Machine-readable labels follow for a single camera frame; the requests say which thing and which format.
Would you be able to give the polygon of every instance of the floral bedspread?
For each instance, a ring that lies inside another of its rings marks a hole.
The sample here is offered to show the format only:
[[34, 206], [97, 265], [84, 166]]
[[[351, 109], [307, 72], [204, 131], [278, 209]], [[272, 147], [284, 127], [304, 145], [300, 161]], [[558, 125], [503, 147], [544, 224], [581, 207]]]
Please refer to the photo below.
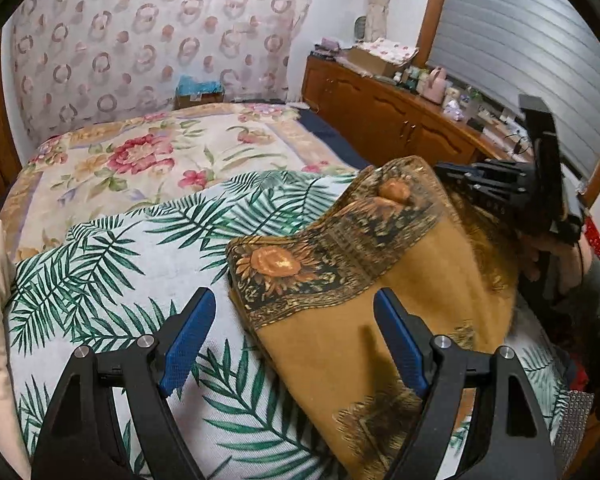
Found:
[[[76, 346], [126, 347], [208, 286], [216, 319], [186, 384], [168, 399], [202, 473], [217, 480], [343, 479], [342, 466], [245, 334], [229, 297], [224, 250], [234, 237], [306, 227], [352, 179], [241, 174], [178, 200], [74, 226], [65, 244], [20, 262], [6, 319], [29, 451]], [[505, 343], [520, 356], [553, 439], [566, 403], [564, 368], [528, 308], [516, 310]], [[126, 397], [118, 391], [115, 401], [128, 458], [145, 476]], [[465, 421], [452, 435], [438, 478], [454, 474], [467, 431]]]
[[23, 168], [0, 218], [14, 261], [73, 225], [179, 198], [246, 171], [352, 170], [285, 105], [209, 104], [53, 137]]

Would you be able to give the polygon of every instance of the window blind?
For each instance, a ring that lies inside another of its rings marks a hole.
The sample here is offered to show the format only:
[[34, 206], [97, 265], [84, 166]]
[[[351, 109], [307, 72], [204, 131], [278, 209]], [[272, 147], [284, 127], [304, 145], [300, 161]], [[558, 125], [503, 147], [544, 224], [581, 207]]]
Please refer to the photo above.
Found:
[[445, 0], [430, 65], [519, 113], [542, 97], [564, 155], [590, 176], [600, 158], [600, 42], [567, 0]]

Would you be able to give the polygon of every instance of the silver screw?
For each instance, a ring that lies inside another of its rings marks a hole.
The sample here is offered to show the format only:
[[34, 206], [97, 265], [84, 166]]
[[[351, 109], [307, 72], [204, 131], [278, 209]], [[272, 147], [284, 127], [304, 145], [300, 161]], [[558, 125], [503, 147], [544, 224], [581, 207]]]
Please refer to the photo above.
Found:
[[78, 359], [82, 359], [83, 357], [87, 357], [88, 354], [89, 354], [89, 347], [87, 345], [78, 346], [78, 348], [76, 348], [74, 350], [74, 355]]
[[437, 335], [433, 342], [438, 348], [449, 348], [451, 346], [451, 339], [449, 339], [446, 335]]
[[137, 340], [138, 346], [140, 348], [149, 348], [152, 344], [154, 344], [155, 337], [152, 335], [141, 335]]
[[500, 352], [500, 355], [505, 359], [513, 359], [516, 356], [516, 353], [510, 346], [501, 346], [498, 351]]

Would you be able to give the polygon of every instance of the folded brown cloth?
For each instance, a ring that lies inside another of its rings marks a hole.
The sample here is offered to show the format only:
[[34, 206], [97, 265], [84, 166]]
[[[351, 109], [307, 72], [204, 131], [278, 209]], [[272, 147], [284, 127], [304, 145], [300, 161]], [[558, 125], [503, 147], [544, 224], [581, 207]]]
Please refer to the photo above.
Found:
[[[293, 236], [232, 240], [232, 298], [294, 399], [355, 479], [381, 478], [420, 399], [398, 377], [373, 315], [391, 287], [434, 334], [493, 352], [515, 300], [509, 241], [417, 157], [362, 171]], [[470, 412], [465, 395], [458, 422]]]

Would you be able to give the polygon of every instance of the dark blue mattress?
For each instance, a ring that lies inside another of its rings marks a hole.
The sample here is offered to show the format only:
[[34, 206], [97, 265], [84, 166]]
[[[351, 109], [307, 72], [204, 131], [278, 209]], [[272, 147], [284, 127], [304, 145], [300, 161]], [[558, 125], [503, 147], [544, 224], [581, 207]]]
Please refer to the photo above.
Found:
[[311, 110], [298, 110], [299, 122], [318, 139], [328, 145], [343, 162], [362, 170], [370, 164], [341, 136], [337, 130], [329, 126], [322, 118]]

